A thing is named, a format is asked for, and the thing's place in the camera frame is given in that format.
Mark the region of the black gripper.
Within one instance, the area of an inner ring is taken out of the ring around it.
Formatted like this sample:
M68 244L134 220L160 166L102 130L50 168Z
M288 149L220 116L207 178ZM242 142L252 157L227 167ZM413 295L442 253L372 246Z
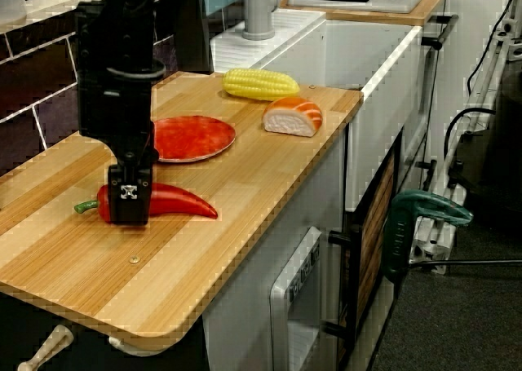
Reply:
M88 69L78 77L78 118L82 136L105 144L118 165L108 169L110 222L145 225L152 195L153 147L151 94L163 66L125 72Z

